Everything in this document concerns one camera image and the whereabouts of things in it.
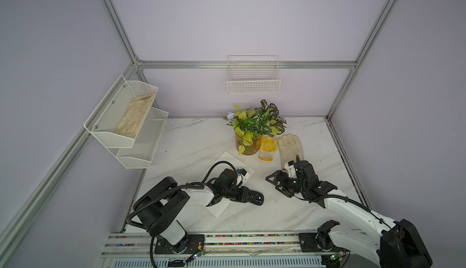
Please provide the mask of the black wireless mouse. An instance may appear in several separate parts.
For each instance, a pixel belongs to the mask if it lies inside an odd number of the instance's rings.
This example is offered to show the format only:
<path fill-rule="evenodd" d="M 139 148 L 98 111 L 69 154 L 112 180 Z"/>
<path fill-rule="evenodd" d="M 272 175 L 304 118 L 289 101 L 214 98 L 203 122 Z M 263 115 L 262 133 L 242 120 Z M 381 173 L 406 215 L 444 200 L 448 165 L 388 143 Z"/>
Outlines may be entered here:
<path fill-rule="evenodd" d="M 256 191 L 250 191 L 249 193 L 249 202 L 251 204 L 254 204 L 256 206 L 262 206 L 263 203 L 264 203 L 264 196 L 262 193 L 260 192 L 256 192 Z"/>

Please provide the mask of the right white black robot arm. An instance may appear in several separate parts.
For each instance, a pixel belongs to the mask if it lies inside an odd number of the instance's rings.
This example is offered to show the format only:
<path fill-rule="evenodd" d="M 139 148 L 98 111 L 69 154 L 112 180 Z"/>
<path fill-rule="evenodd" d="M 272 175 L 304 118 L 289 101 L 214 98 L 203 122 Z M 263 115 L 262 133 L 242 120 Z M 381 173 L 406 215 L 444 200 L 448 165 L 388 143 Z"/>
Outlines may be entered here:
<path fill-rule="evenodd" d="M 358 227 L 358 231 L 350 230 L 336 220 L 322 224 L 316 235 L 321 250 L 345 249 L 380 268 L 432 267 L 433 260 L 414 224 L 383 216 L 350 199 L 337 186 L 320 180 L 308 161 L 296 158 L 286 163 L 285 170 L 265 179 L 288 198 L 301 194 L 304 201 L 316 203 Z"/>

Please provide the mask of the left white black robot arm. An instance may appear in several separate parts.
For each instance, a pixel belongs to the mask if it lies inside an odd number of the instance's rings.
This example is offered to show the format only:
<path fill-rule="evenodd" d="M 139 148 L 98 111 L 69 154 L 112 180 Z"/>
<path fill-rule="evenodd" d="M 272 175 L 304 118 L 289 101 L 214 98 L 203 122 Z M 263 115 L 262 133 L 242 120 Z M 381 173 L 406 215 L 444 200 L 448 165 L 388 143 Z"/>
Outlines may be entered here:
<path fill-rule="evenodd" d="M 189 234 L 176 221 L 187 205 L 211 207 L 227 199 L 237 203 L 261 206 L 264 195 L 243 185 L 247 171 L 238 169 L 228 161 L 217 161 L 201 181 L 179 185 L 172 177 L 161 180 L 141 196 L 126 216 L 125 223 L 144 229 L 150 235 L 149 258 L 156 268 L 155 242 L 166 240 L 176 253 L 186 250 Z"/>

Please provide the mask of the yellow glass cup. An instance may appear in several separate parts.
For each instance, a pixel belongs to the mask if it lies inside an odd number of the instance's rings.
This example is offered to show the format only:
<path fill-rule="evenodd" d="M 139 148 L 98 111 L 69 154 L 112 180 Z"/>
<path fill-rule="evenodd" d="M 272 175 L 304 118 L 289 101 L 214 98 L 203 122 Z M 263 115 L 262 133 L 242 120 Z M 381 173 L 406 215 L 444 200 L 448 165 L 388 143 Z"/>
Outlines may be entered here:
<path fill-rule="evenodd" d="M 278 139 L 263 135 L 258 158 L 262 161 L 272 161 L 278 148 Z"/>

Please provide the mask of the beige work glove on table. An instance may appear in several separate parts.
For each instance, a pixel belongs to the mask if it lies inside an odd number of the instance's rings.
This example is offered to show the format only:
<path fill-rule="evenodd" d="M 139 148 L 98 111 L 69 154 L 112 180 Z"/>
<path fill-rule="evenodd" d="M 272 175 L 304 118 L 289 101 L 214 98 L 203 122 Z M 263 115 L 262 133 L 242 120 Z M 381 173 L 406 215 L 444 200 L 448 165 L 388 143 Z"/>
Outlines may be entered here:
<path fill-rule="evenodd" d="M 281 170 L 285 170 L 288 162 L 296 161 L 297 156 L 300 160 L 304 160 L 302 144 L 297 135 L 289 133 L 280 137 L 278 139 L 278 147 Z"/>

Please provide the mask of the potted green plant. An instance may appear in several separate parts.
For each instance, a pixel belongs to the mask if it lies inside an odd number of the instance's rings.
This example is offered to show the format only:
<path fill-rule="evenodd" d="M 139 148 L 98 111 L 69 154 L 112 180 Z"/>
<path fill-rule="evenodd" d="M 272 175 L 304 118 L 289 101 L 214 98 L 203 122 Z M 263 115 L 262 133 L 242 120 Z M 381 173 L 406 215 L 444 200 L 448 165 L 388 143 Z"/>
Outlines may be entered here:
<path fill-rule="evenodd" d="M 223 120 L 234 129 L 235 144 L 240 155 L 256 154 L 262 144 L 263 137 L 275 138 L 285 132 L 286 120 L 274 103 L 263 99 L 259 107 L 243 109 L 234 107 Z"/>

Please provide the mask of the beige glove in basket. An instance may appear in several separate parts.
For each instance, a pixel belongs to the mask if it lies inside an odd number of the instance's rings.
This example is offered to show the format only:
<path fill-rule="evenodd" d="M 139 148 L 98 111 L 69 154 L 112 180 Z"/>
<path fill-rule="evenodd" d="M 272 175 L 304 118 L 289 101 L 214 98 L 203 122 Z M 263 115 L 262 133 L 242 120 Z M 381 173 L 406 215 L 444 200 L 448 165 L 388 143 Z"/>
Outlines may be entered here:
<path fill-rule="evenodd" d="M 134 98 L 129 103 L 114 132 L 124 137 L 135 138 L 154 98 L 155 93 Z"/>

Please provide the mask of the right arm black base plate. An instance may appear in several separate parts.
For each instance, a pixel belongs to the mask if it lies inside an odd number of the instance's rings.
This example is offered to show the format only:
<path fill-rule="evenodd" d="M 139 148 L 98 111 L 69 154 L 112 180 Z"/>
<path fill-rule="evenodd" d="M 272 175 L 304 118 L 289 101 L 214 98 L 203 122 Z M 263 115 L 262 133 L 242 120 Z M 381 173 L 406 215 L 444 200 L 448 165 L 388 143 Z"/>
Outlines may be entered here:
<path fill-rule="evenodd" d="M 343 252 L 343 248 L 335 246 L 329 239 L 322 239 L 317 232 L 299 233 L 298 237 L 300 249 L 303 253 Z"/>

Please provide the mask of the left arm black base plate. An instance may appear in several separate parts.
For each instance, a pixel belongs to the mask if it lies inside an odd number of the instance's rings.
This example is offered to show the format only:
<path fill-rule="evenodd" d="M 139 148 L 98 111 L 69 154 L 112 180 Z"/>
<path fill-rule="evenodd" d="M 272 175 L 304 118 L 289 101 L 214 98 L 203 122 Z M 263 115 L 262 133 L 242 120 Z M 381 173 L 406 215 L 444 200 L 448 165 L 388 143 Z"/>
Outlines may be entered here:
<path fill-rule="evenodd" d="M 200 247 L 205 245 L 205 236 L 201 234 L 187 234 L 178 244 L 171 244 L 168 240 L 157 237 L 154 244 L 156 255 L 181 255 L 194 254 L 200 251 Z"/>

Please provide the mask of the aluminium front rail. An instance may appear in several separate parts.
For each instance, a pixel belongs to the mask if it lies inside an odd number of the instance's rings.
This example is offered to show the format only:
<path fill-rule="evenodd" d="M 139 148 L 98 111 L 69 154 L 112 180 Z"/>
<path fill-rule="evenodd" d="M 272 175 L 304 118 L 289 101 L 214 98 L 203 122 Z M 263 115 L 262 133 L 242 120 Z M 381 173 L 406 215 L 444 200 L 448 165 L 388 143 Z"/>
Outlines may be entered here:
<path fill-rule="evenodd" d="M 303 253 L 299 233 L 194 232 L 205 236 L 205 245 L 194 254 L 156 255 L 158 268 L 345 268 L 354 252 Z M 104 246 L 99 268 L 153 268 L 147 233 L 111 234 Z"/>

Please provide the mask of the white two-tier wall basket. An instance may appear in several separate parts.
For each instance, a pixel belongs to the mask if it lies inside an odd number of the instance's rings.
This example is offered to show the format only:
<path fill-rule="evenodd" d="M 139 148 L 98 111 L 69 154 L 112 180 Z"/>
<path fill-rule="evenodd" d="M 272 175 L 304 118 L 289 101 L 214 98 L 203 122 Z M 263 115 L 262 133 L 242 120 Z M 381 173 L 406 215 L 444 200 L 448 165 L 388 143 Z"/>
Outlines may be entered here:
<path fill-rule="evenodd" d="M 168 118 L 155 107 L 158 88 L 120 76 L 84 128 L 126 169 L 146 169 Z"/>

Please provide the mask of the aluminium frame profiles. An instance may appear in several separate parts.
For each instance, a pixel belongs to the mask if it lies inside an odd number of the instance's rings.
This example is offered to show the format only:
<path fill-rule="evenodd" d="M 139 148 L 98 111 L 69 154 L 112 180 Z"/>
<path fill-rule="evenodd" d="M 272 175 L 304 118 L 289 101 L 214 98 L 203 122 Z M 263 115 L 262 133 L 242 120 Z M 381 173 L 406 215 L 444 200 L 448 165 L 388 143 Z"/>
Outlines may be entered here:
<path fill-rule="evenodd" d="M 36 221 L 36 218 L 42 212 L 43 208 L 53 197 L 53 194 L 58 189 L 62 180 L 67 175 L 71 164 L 75 161 L 78 153 L 83 148 L 86 141 L 92 135 L 87 128 L 97 116 L 103 114 L 103 108 L 110 101 L 112 95 L 117 93 L 118 88 L 123 85 L 125 78 L 130 78 L 133 74 L 138 74 L 144 80 L 143 69 L 240 69 L 240 70 L 258 70 L 258 69 L 347 69 L 348 76 L 346 77 L 340 91 L 337 94 L 335 101 L 332 103 L 329 113 L 325 115 L 326 122 L 330 128 L 330 132 L 336 142 L 337 148 L 343 158 L 344 163 L 348 167 L 350 177 L 356 179 L 353 167 L 345 153 L 345 149 L 341 145 L 341 141 L 337 136 L 335 128 L 331 122 L 332 117 L 336 114 L 343 98 L 348 92 L 351 84 L 359 73 L 360 68 L 364 64 L 371 48 L 379 37 L 383 27 L 385 26 L 389 15 L 399 0 L 386 0 L 379 16 L 372 27 L 360 53 L 355 61 L 139 61 L 132 46 L 129 43 L 127 34 L 123 29 L 120 18 L 117 15 L 116 8 L 112 0 L 100 0 L 103 7 L 116 31 L 120 41 L 123 43 L 125 51 L 129 54 L 131 62 L 123 73 L 121 78 L 118 78 L 115 84 L 110 88 L 103 100 L 97 108 L 92 112 L 90 118 L 85 122 L 84 127 L 77 133 L 57 162 L 53 165 L 36 190 L 26 201 L 24 206 L 19 210 L 18 214 L 13 218 L 5 232 L 1 235 L 1 265 L 4 266 L 9 258 L 16 252 L 18 246 L 24 240 L 31 226 Z"/>

